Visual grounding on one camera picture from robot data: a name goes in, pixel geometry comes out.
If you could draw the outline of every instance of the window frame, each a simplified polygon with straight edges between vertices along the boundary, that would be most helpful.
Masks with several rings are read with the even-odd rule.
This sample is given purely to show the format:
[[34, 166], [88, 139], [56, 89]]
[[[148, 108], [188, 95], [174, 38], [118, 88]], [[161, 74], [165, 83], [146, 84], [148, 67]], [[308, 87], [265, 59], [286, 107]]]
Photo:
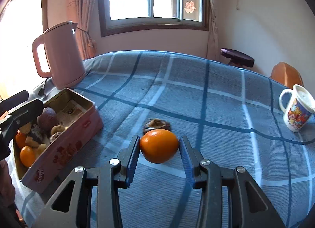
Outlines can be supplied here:
[[152, 29], [191, 29], [209, 31], [210, 1], [202, 0], [201, 22], [183, 19], [184, 3], [177, 0], [178, 18], [153, 17], [153, 0], [148, 0], [149, 17], [111, 20], [109, 0], [98, 0], [101, 37]]

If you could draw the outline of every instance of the colorful mug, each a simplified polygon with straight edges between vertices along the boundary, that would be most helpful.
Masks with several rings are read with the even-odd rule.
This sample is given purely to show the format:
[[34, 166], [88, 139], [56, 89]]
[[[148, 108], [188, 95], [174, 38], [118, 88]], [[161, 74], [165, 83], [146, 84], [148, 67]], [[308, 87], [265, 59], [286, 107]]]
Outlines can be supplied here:
[[[292, 94], [287, 108], [282, 105], [282, 97], [285, 93]], [[315, 113], [315, 100], [312, 95], [302, 86], [294, 85], [292, 89], [285, 89], [279, 96], [279, 106], [284, 112], [283, 121], [293, 131], [299, 131]]]

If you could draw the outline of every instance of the pink electric kettle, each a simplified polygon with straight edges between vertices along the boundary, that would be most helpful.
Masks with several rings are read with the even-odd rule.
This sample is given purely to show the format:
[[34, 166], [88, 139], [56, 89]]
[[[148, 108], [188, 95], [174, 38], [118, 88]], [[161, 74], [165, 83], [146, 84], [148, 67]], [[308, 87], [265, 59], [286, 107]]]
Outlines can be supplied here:
[[[75, 38], [77, 23], [57, 24], [34, 40], [33, 57], [37, 73], [42, 78], [52, 77], [57, 89], [74, 86], [85, 77], [85, 68]], [[39, 63], [37, 47], [44, 44], [50, 71], [43, 72]]]

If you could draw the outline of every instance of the dark round stool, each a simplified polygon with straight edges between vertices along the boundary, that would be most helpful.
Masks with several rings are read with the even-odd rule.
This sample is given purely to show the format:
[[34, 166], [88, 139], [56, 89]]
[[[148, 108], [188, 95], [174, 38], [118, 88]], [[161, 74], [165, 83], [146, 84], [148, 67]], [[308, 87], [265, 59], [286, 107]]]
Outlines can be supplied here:
[[244, 54], [242, 52], [228, 48], [222, 48], [220, 53], [224, 57], [231, 59], [229, 65], [236, 66], [239, 68], [243, 68], [244, 66], [251, 68], [254, 66], [255, 60], [251, 58], [249, 55]]

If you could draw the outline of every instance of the pink tin box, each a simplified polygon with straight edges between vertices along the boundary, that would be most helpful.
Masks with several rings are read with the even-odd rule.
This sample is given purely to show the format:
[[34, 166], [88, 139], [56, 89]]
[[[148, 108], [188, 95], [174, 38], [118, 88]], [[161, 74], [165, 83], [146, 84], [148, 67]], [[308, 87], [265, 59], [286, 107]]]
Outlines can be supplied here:
[[69, 88], [63, 89], [48, 100], [44, 107], [53, 108], [58, 116], [58, 113], [72, 103], [78, 104], [84, 111], [72, 120], [66, 120], [67, 116], [64, 117], [64, 123], [69, 126], [65, 126], [66, 130], [49, 144], [30, 168], [21, 163], [20, 149], [15, 140], [13, 141], [18, 178], [25, 186], [38, 193], [46, 189], [67, 162], [103, 127], [94, 102]]

